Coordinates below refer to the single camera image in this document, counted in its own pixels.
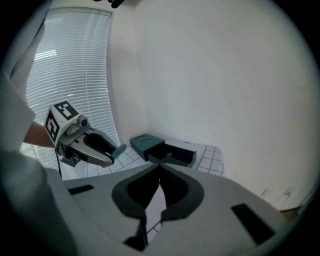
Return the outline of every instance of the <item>black cutout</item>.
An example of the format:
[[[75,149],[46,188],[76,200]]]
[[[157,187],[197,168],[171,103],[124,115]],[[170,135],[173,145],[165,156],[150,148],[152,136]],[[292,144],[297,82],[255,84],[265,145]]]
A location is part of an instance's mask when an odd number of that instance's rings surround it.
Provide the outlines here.
[[[148,150],[147,155],[153,163],[168,163],[186,167],[196,160],[196,152],[164,143]]]
[[[275,234],[246,204],[232,206],[231,210],[257,245],[261,245]]]
[[[75,194],[79,194],[88,190],[93,190],[94,187],[91,185],[83,185],[83,186],[77,186],[77,187],[73,187],[73,188],[69,188],[68,191],[70,193],[70,195],[75,195]]]
[[[204,198],[204,189],[197,180],[166,164],[153,164],[116,184],[111,193],[115,205],[125,216],[140,219],[136,235],[124,243],[140,251],[148,245],[145,209],[159,184],[163,189],[167,207],[161,213],[162,222],[188,217]]]
[[[103,153],[108,152],[109,154],[111,154],[117,149],[115,146],[106,141],[103,136],[96,133],[87,134],[83,141],[87,146],[95,148]]]

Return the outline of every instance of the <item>black rectangle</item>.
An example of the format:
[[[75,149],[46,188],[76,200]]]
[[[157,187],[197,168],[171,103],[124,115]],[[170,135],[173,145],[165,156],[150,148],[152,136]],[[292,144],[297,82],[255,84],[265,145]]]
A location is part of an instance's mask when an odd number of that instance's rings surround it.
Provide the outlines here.
[[[71,195],[79,194],[88,190],[93,190],[94,187],[91,185],[77,186],[73,188],[69,188],[68,191]]]
[[[56,143],[56,139],[60,130],[60,127],[52,114],[51,110],[49,110],[47,119],[45,121],[45,129],[47,130],[49,136],[51,137],[53,143]]]
[[[232,206],[231,210],[257,245],[262,244],[275,234],[246,204]]]
[[[148,150],[147,155],[152,163],[168,163],[185,167],[191,167],[196,160],[196,152],[164,143]]]

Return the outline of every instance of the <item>white wall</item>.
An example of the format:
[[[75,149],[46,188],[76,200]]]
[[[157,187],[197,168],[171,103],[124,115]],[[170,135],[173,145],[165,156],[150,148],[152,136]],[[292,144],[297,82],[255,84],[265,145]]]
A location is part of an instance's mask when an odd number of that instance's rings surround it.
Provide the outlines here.
[[[282,210],[298,206],[318,178],[320,83],[295,26],[256,0],[143,0],[135,14],[148,130],[219,146],[228,178],[274,189],[278,209],[296,187]]]
[[[137,33],[134,5],[122,4],[112,9],[107,1],[53,0],[51,8],[85,7],[113,12],[108,52],[108,86],[112,113],[120,142],[147,130],[141,76],[137,65]]]

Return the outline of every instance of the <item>teal box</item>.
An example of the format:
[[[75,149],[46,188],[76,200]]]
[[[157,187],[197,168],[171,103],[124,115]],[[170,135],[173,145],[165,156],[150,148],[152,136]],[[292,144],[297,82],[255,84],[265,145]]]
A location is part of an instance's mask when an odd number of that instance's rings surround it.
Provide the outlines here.
[[[148,151],[161,144],[165,144],[165,140],[145,133],[138,137],[131,138],[130,144],[143,160],[148,161]]]

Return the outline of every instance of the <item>white surface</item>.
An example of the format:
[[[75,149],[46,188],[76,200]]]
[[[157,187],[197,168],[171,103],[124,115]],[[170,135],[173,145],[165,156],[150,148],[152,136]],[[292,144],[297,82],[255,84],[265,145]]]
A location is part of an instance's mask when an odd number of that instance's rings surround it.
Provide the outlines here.
[[[112,173],[115,173],[115,172],[119,171],[120,169],[122,169],[123,165],[121,163],[113,164],[113,165],[109,166],[109,168]]]
[[[275,190],[273,188],[266,188],[266,190],[261,194],[262,197],[270,197]]]
[[[127,154],[129,157],[132,158],[133,156],[137,155],[137,152],[134,151],[134,150],[131,150],[131,151],[127,152],[126,154]]]
[[[132,169],[132,168],[135,168],[135,167],[138,167],[138,166],[144,166],[144,165],[147,165],[147,164],[151,164],[151,162],[145,161],[141,157],[139,157],[138,159],[136,159],[132,163],[128,164],[126,167],[122,168],[121,171]]]
[[[201,172],[204,172],[204,173],[209,173],[209,169],[203,168],[203,167],[200,167],[200,166],[197,168],[197,170],[201,171]]]
[[[320,83],[292,22],[271,1],[143,0],[135,12],[148,130],[219,145],[228,178],[274,188],[273,206],[296,187],[283,209],[297,207],[319,175]]]
[[[209,158],[202,158],[201,162],[199,164],[200,167],[206,168],[206,169],[210,169],[212,160]]]
[[[155,227],[154,227],[154,229],[155,229],[155,231],[160,231],[161,230],[161,223],[158,223]]]
[[[147,238],[148,238],[148,243],[150,243],[158,234],[158,232],[154,229],[150,230],[149,233],[146,234]]]
[[[209,173],[213,174],[213,175],[217,175],[217,176],[221,176],[222,175],[222,172],[219,172],[219,171],[216,171],[216,170],[210,170]]]
[[[129,158],[125,161],[122,161],[121,164],[123,165],[123,167],[126,167],[128,164],[132,163],[134,160]]]
[[[161,219],[161,212],[165,210],[166,199],[165,194],[161,188],[158,187],[156,190],[150,204],[145,210],[146,213],[146,230],[149,231],[152,229]]]
[[[210,169],[214,170],[214,171],[219,171],[219,167],[220,167],[220,161],[213,159],[211,166],[210,166]]]
[[[115,165],[115,166],[116,166],[116,165],[118,165],[118,164],[120,164],[119,160],[118,160],[118,159],[115,159],[115,160],[114,160],[114,164],[113,164],[113,165]]]
[[[133,160],[137,160],[139,157],[140,157],[140,155],[138,155],[137,153],[134,154],[133,156],[131,156],[131,158],[132,158]]]
[[[216,147],[215,147],[215,146],[207,146],[205,150],[215,151],[215,150],[216,150]]]
[[[218,167],[218,171],[219,172],[224,172],[225,171],[225,164],[224,163],[221,163],[219,164],[219,167]]]
[[[204,157],[204,158],[210,158],[210,159],[212,159],[212,158],[214,158],[214,152],[213,152],[213,151],[208,151],[208,150],[206,150],[206,151],[204,152],[204,154],[203,154],[203,157]]]
[[[117,160],[122,163],[126,160],[130,159],[130,156],[128,156],[126,153],[122,153],[118,158]]]
[[[220,152],[214,152],[213,159],[220,161],[220,156],[221,156]]]

